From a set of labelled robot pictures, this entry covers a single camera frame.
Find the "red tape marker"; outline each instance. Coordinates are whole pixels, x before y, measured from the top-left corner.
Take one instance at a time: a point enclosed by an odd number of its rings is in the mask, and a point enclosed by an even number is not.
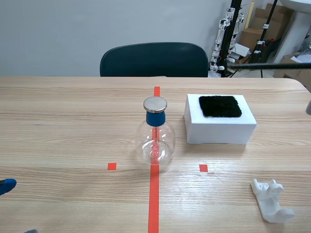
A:
[[[200,172],[208,172],[208,168],[206,164],[200,164]]]
[[[117,163],[108,163],[108,171],[117,170]]]
[[[154,96],[160,96],[160,87],[155,86]],[[159,127],[153,127],[152,140],[160,139]],[[152,145],[151,163],[150,166],[150,191],[149,191],[149,218],[148,218],[148,233],[159,233],[159,145]]]

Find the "dark green chair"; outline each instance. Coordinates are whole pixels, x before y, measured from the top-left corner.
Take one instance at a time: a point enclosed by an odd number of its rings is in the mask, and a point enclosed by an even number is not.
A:
[[[114,48],[101,60],[102,77],[207,77],[204,50],[190,43],[148,43]]]

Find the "clear glass flask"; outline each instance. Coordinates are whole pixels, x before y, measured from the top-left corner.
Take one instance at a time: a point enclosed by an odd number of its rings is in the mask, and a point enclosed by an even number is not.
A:
[[[136,132],[138,157],[152,165],[169,163],[175,150],[175,131],[165,121],[167,102],[161,97],[149,97],[144,101],[146,121]]]

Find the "white wall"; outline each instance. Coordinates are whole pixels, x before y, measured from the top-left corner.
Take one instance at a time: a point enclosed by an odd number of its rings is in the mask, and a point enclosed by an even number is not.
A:
[[[251,0],[243,0],[245,17]],[[231,0],[0,0],[0,76],[99,76],[111,48],[178,41],[211,55]]]

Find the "black metal stand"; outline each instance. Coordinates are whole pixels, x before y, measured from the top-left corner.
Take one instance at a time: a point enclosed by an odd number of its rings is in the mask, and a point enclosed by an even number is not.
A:
[[[273,3],[272,9],[270,11],[270,14],[269,14],[269,17],[268,17],[268,20],[267,20],[267,23],[266,23],[267,25],[270,24],[270,21],[271,21],[274,9],[276,7],[277,1],[278,0],[275,0],[274,3]],[[267,30],[268,30],[268,28],[264,28],[263,29],[263,32],[262,32],[261,38],[260,38],[261,42],[264,41],[264,37],[266,36]],[[252,55],[250,57],[250,62],[249,63],[261,63],[261,53],[262,53],[263,46],[264,46],[263,43],[256,44],[256,46],[255,46],[255,48],[254,48],[254,50],[252,52]]]
[[[254,63],[242,65],[230,65],[232,69],[311,69],[311,63],[297,63],[297,64],[275,64],[275,63]]]
[[[224,66],[225,67],[225,70],[220,71],[220,74],[222,77],[227,77],[227,73],[228,73],[227,56],[228,56],[228,51],[229,51],[231,39],[233,36],[235,24],[236,24],[238,16],[239,16],[241,3],[242,3],[242,0],[232,0],[232,2],[231,2],[231,8],[234,8],[235,12],[234,12],[234,16],[233,16],[233,19],[231,21],[230,26],[227,27],[225,30],[224,39],[223,39],[223,43],[222,43],[221,51],[220,51],[220,55],[219,55],[221,57],[221,59],[220,59],[220,61],[218,61],[218,66]]]

